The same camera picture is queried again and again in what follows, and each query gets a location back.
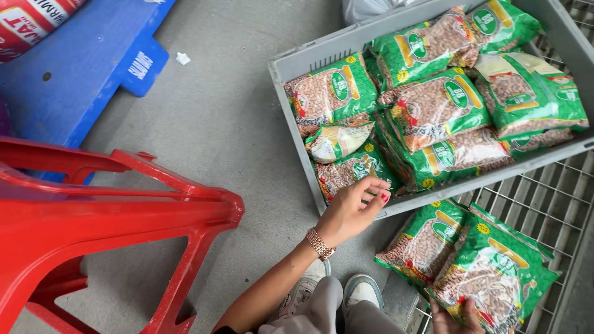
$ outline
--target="white sneaker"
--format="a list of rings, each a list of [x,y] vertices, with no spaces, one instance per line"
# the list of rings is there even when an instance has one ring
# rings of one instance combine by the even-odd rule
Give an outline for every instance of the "white sneaker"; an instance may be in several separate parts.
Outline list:
[[[330,262],[315,259],[287,294],[285,301],[280,305],[279,316],[276,319],[281,320],[292,315],[299,305],[311,297],[315,286],[325,276],[330,276]]]
[[[384,300],[381,298],[381,291],[377,283],[369,275],[357,274],[346,282],[342,305],[343,314],[347,315],[351,307],[363,300],[372,302],[382,312],[384,311]]]

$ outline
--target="gray pants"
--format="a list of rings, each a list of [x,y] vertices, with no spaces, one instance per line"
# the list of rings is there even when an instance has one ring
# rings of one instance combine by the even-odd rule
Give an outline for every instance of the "gray pants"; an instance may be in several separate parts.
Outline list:
[[[336,334],[336,310],[342,303],[342,296],[340,282],[326,276],[293,316],[262,325],[258,334]],[[405,334],[372,302],[361,301],[345,314],[345,334],[367,333]]]

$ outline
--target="concrete floor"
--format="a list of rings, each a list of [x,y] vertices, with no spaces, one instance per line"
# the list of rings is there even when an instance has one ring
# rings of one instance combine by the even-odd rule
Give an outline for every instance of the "concrete floor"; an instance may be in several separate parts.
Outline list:
[[[156,39],[171,59],[144,98],[118,91],[83,143],[111,152],[146,151],[198,182],[244,198],[246,214],[219,235],[190,290],[198,316],[191,333],[207,333],[231,302],[288,253],[318,213],[267,69],[268,60],[343,27],[341,0],[177,0]],[[181,66],[177,52],[192,61]],[[95,184],[163,188],[132,172],[98,174]],[[340,246],[333,275],[373,275],[373,263],[402,224],[375,223]],[[89,288],[57,303],[101,333],[138,333],[154,313],[185,240],[91,254]],[[26,310],[11,333],[57,333]]]

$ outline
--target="red plastic stool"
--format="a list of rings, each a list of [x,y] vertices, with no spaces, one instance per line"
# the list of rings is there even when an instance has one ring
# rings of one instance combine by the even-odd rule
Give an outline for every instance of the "red plastic stool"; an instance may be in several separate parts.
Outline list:
[[[168,171],[147,153],[108,156],[0,137],[0,333],[26,306],[64,334],[98,332],[58,307],[61,295],[87,287],[85,254],[142,242],[188,237],[157,311],[141,332],[187,333],[196,317],[176,317],[217,234],[236,228],[241,197]],[[13,168],[66,173],[63,184]],[[135,169],[175,191],[80,185],[95,171]]]

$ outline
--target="wire mesh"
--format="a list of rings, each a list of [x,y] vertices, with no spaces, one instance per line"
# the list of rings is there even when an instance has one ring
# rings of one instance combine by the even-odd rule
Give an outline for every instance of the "wire mesh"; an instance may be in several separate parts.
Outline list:
[[[594,41],[594,0],[560,0],[584,36]],[[563,60],[544,35],[534,43],[542,56],[570,74]],[[551,334],[554,317],[573,269],[573,259],[594,202],[594,151],[584,152],[513,178],[463,194],[463,204],[476,202],[499,220],[536,240],[551,251],[551,270],[563,274],[542,297],[517,333]],[[431,310],[423,298],[407,325],[408,334],[432,334]]]

